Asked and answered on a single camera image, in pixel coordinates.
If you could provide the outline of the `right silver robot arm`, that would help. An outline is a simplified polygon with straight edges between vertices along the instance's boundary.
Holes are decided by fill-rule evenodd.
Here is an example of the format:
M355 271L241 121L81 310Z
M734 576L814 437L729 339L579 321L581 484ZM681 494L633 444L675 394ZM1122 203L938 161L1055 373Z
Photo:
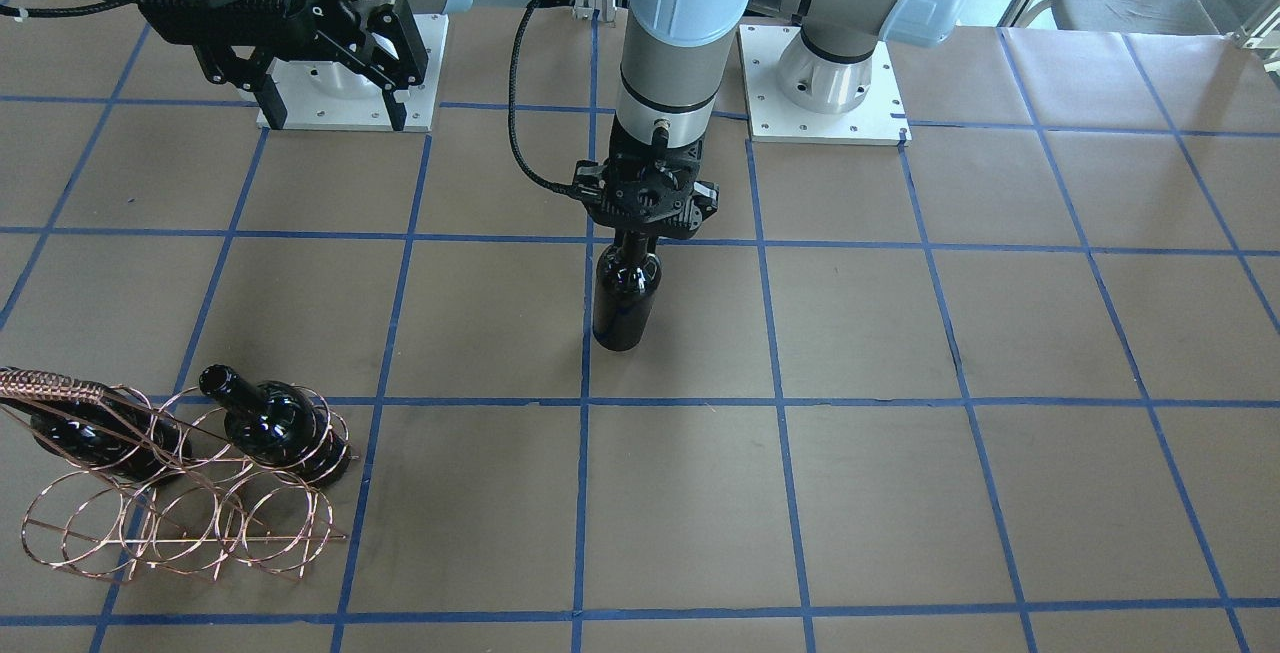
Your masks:
M161 38L273 131L434 125L451 15L474 0L140 0Z

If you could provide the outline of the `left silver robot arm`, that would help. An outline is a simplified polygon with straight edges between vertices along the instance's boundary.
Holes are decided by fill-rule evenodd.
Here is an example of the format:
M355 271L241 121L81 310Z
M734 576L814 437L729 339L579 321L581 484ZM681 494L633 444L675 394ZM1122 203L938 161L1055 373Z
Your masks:
M609 147L572 193L614 243L690 239L719 204L704 141L737 51L753 134L905 143L888 44L936 47L965 0L630 0Z

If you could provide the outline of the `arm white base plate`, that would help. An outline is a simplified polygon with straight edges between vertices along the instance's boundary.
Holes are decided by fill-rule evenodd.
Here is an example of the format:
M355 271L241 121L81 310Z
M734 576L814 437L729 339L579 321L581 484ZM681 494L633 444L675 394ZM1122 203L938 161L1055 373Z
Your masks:
M812 52L800 27L742 24L739 46L751 138L760 143L910 143L890 58L877 44L854 64Z
M396 93L407 117L404 131L435 128L436 93L451 24L445 14L417 14L416 26L428 50L425 78ZM270 76L287 109L287 131L390 132L380 90L338 61L274 61Z

